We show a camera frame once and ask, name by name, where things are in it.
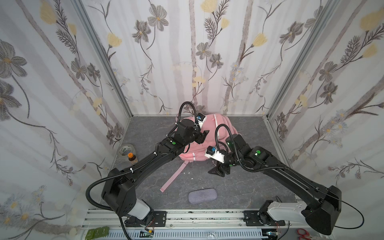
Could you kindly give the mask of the pink student backpack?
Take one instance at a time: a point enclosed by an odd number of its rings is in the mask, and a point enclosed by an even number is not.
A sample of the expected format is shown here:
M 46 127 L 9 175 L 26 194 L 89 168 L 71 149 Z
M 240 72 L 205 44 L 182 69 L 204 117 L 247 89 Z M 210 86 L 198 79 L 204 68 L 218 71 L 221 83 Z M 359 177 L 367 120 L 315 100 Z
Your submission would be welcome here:
M 220 124 L 225 124 L 231 130 L 231 133 L 237 134 L 238 131 L 232 125 L 230 119 L 222 114 L 209 114 L 206 115 L 204 123 L 201 125 L 202 131 L 209 131 L 205 141 L 202 144 L 195 142 L 191 143 L 190 149 L 185 154 L 180 154 L 179 157 L 184 162 L 179 169 L 168 179 L 168 181 L 160 188 L 163 193 L 172 182 L 178 177 L 178 175 L 184 170 L 184 168 L 192 162 L 206 161 L 208 158 L 205 156 L 206 150 L 209 146 L 216 146 L 215 142 L 215 130 Z

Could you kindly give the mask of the purple glasses case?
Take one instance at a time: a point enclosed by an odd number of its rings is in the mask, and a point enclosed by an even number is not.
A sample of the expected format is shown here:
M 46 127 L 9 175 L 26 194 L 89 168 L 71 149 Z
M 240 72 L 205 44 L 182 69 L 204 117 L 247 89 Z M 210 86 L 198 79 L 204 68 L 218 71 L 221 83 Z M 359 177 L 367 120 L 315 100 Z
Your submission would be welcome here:
M 200 204 L 216 200 L 218 193 L 215 189 L 201 189 L 192 191 L 188 195 L 188 200 L 190 204 Z

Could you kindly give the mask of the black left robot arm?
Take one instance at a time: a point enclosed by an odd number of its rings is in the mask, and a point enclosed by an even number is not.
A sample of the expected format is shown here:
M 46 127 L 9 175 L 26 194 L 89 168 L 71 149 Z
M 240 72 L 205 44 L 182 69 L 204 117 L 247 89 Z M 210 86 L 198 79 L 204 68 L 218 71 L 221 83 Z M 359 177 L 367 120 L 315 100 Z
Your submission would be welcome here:
M 155 170 L 171 162 L 180 154 L 187 153 L 191 143 L 202 144 L 209 131 L 202 131 L 204 114 L 194 111 L 194 118 L 178 116 L 167 136 L 156 144 L 154 151 L 131 168 L 110 171 L 107 177 L 95 181 L 86 189 L 88 202 L 98 209 L 114 212 L 122 228 L 123 218 L 134 217 L 136 223 L 148 227 L 154 222 L 154 210 L 136 196 L 136 188 Z

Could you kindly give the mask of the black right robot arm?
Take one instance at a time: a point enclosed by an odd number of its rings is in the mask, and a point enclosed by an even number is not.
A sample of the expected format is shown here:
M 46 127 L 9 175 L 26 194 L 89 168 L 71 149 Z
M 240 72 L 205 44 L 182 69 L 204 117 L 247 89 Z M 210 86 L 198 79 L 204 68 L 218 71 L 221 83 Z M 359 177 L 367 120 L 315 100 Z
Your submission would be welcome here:
M 226 138 L 229 150 L 222 154 L 219 140 L 215 140 L 214 147 L 207 148 L 206 155 L 217 161 L 209 174 L 225 177 L 231 173 L 232 167 L 240 166 L 249 173 L 263 173 L 300 198 L 296 204 L 265 201 L 257 213 L 260 224 L 271 225 L 279 221 L 306 223 L 320 234 L 331 235 L 345 203 L 340 189 L 309 180 L 262 147 L 251 148 L 241 135 L 232 134 L 225 124 L 216 128 L 215 137 L 220 128 L 225 128 L 229 134 Z

